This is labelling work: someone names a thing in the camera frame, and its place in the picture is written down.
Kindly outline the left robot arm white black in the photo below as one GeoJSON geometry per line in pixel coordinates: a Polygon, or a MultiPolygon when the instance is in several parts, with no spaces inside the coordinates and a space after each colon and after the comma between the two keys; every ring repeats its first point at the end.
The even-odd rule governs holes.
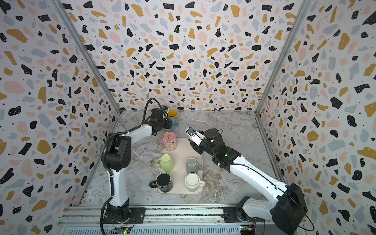
{"type": "Polygon", "coordinates": [[[142,124],[127,131],[109,135],[101,155],[103,167],[109,176],[110,196],[101,210],[101,222],[128,222],[134,217],[129,208],[126,192],[126,168],[131,162],[132,144],[156,135],[162,129],[170,129],[168,107],[153,108],[151,116],[143,116],[142,124]]]}

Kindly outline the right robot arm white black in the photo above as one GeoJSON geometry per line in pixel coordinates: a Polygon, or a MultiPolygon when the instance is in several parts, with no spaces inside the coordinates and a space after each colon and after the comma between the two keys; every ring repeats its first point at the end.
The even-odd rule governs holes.
{"type": "Polygon", "coordinates": [[[232,212],[224,212],[225,220],[249,222],[258,217],[272,220],[285,234],[296,232],[307,213],[303,192],[297,184],[287,185],[259,170],[238,151],[226,146],[220,131],[215,128],[197,131],[189,127],[186,133],[197,153],[211,155],[215,165],[242,178],[268,200],[260,203],[245,196],[232,212]]]}

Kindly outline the light blue butterfly mug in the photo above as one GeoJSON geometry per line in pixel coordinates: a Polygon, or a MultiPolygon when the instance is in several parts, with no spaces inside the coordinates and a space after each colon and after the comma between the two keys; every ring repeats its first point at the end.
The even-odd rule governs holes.
{"type": "Polygon", "coordinates": [[[175,110],[169,110],[168,118],[171,120],[171,130],[175,130],[179,127],[178,112],[175,110]]]}

